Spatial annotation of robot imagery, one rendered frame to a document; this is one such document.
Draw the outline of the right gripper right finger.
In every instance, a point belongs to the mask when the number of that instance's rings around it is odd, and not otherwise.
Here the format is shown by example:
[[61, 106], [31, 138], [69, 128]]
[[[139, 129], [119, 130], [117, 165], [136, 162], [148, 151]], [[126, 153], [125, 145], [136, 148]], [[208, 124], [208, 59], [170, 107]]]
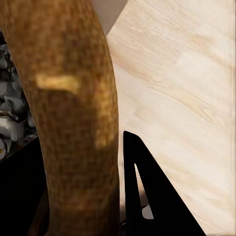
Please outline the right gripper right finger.
[[[206, 236], [142, 139], [123, 132], [127, 236]], [[137, 166], [154, 219], [142, 214]]]

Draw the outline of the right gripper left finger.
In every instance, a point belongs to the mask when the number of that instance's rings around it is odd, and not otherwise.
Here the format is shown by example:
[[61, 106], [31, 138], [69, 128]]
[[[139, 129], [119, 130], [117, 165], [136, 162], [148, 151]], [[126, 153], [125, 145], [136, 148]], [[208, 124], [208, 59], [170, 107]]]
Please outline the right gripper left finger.
[[45, 190], [39, 138], [0, 164], [0, 236], [27, 236]]

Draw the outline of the popcorn bag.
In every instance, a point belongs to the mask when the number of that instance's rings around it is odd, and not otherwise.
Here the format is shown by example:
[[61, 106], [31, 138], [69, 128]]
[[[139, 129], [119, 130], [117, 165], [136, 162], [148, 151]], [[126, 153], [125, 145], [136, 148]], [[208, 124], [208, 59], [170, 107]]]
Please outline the popcorn bag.
[[0, 29], [47, 183], [27, 236], [119, 236], [118, 92], [91, 0], [0, 0]]

